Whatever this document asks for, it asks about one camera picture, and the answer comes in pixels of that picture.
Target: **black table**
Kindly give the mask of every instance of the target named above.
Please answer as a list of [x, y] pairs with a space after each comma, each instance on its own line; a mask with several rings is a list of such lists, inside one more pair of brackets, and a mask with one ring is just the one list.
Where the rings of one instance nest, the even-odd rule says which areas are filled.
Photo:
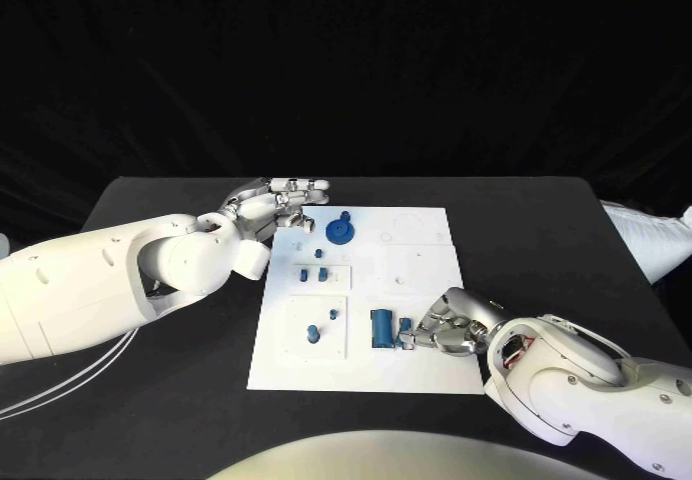
[[[85, 230], [213, 211], [244, 182], [122, 178], [105, 190]], [[555, 313], [637, 356], [692, 366], [584, 181], [343, 178], [331, 185], [333, 205], [447, 208], [464, 284], [512, 311]], [[300, 438], [396, 429], [504, 443], [611, 478], [649, 478], [588, 434], [564, 448], [542, 442], [483, 396], [248, 391], [262, 289], [264, 281], [233, 275], [210, 298], [140, 330], [82, 389], [1, 424], [0, 476], [203, 478]], [[4, 367], [3, 396], [40, 391], [105, 348]]]

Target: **blue object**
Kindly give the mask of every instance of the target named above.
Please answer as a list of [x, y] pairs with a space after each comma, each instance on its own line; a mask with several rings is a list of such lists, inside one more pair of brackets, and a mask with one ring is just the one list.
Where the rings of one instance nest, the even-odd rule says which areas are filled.
[[320, 331], [314, 325], [307, 327], [307, 341], [310, 343], [317, 343], [320, 341]]
[[393, 342], [399, 348], [404, 348], [408, 345], [401, 341], [401, 332], [405, 332], [406, 330], [411, 330], [411, 319], [404, 317], [399, 318], [399, 332], [396, 333], [396, 341]]
[[356, 229], [350, 224], [349, 212], [342, 212], [339, 220], [333, 220], [327, 225], [327, 240], [336, 245], [349, 243], [356, 234]]
[[370, 310], [372, 348], [393, 348], [392, 311]]

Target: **white board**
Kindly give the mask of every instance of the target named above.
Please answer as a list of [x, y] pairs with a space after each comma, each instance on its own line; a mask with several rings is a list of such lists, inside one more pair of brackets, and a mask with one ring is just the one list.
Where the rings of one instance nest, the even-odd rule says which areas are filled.
[[[334, 245], [324, 229], [344, 210], [356, 234]], [[274, 236], [248, 389], [483, 395], [476, 356], [372, 348], [370, 310], [392, 310], [392, 328], [401, 317], [415, 326], [447, 288], [463, 286], [444, 209], [318, 206], [304, 212], [314, 233], [280, 229]], [[316, 344], [307, 325], [320, 330]]]

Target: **robotic hand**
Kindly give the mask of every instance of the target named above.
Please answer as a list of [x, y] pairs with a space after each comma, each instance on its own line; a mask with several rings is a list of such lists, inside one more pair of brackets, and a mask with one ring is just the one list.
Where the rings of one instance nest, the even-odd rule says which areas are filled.
[[1, 259], [0, 363], [105, 342], [202, 300], [233, 270], [258, 280], [269, 259], [261, 242], [277, 227], [313, 231], [301, 206], [327, 203], [327, 188], [324, 180], [258, 179], [213, 213], [58, 238]]
[[[579, 332], [620, 358], [613, 360]], [[633, 358], [552, 315], [516, 318], [460, 288], [445, 292], [401, 339], [453, 356], [487, 352], [486, 394], [543, 440], [564, 446], [590, 432], [649, 472], [692, 478], [689, 369]]]

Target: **round hole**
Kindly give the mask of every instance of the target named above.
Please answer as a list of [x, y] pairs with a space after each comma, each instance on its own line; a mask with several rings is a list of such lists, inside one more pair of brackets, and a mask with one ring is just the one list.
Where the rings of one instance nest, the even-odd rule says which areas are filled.
[[677, 391], [689, 397], [692, 395], [692, 388], [689, 387], [689, 383], [677, 379], [675, 381], [675, 386], [677, 387]]

